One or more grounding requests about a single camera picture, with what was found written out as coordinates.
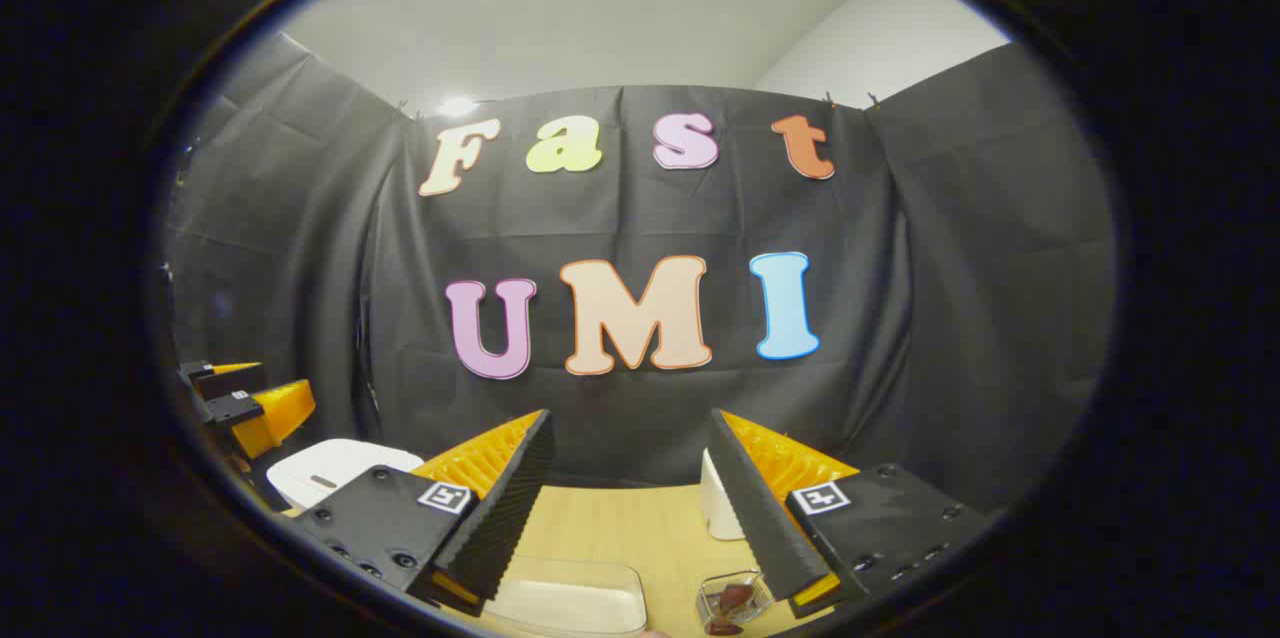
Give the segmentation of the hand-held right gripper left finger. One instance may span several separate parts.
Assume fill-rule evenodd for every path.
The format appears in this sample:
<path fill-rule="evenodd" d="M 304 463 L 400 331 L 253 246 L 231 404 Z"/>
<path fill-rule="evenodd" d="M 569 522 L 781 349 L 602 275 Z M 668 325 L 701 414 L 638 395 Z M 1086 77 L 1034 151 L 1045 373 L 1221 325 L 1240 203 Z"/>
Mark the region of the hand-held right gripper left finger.
<path fill-rule="evenodd" d="M 375 464 L 297 520 L 387 585 L 477 616 L 498 593 L 554 456 L 553 416 L 536 410 L 420 468 Z"/>

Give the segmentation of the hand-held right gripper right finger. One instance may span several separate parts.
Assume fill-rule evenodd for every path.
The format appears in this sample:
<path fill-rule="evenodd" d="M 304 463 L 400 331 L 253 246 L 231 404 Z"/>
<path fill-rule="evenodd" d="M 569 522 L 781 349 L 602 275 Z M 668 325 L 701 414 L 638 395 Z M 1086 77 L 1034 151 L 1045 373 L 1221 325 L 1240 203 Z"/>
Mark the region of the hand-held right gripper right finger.
<path fill-rule="evenodd" d="M 707 450 L 765 584 L 796 618 L 909 585 L 991 525 L 906 468 L 856 469 L 722 409 Z"/>

